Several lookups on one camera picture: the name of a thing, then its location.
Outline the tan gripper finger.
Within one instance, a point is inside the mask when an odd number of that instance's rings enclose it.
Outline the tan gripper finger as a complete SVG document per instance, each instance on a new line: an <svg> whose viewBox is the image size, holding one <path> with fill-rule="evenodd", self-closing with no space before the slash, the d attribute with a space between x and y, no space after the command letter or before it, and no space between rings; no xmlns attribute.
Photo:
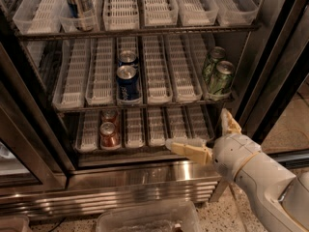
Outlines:
<svg viewBox="0 0 309 232"><path fill-rule="evenodd" d="M241 127L239 123L234 119L231 112L226 108L221 110L221 127L223 135L230 133L241 134Z"/></svg>
<svg viewBox="0 0 309 232"><path fill-rule="evenodd" d="M185 157L201 165L211 164L212 150L201 138L168 138L165 147L178 156Z"/></svg>

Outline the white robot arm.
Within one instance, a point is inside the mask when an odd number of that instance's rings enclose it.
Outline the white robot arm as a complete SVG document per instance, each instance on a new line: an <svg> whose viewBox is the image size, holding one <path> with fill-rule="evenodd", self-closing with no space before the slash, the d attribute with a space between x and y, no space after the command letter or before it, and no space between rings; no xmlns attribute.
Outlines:
<svg viewBox="0 0 309 232"><path fill-rule="evenodd" d="M173 153L201 165L211 164L227 182L236 184L254 215L269 232L309 232L309 177L295 175L241 132L227 110L221 111L222 136L209 148L200 138L169 138Z"/></svg>

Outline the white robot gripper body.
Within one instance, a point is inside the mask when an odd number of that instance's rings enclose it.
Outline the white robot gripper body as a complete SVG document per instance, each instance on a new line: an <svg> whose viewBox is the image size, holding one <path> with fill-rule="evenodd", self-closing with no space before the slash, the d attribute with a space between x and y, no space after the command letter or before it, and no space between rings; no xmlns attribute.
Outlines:
<svg viewBox="0 0 309 232"><path fill-rule="evenodd" d="M244 134L226 134L215 140L212 156L215 170L228 182L233 182L238 172L262 147Z"/></svg>

